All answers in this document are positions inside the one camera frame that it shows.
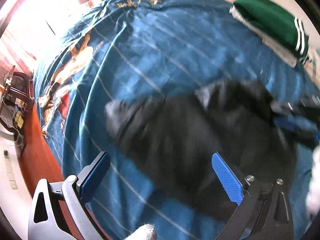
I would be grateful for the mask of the white gloved hand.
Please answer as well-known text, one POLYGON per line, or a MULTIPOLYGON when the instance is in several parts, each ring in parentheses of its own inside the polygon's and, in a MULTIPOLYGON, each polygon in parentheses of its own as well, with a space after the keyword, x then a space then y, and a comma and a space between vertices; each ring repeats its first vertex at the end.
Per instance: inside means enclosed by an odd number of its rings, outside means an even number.
POLYGON ((127 236, 125 240, 156 240, 156 228, 151 224, 140 226, 135 232, 127 236))

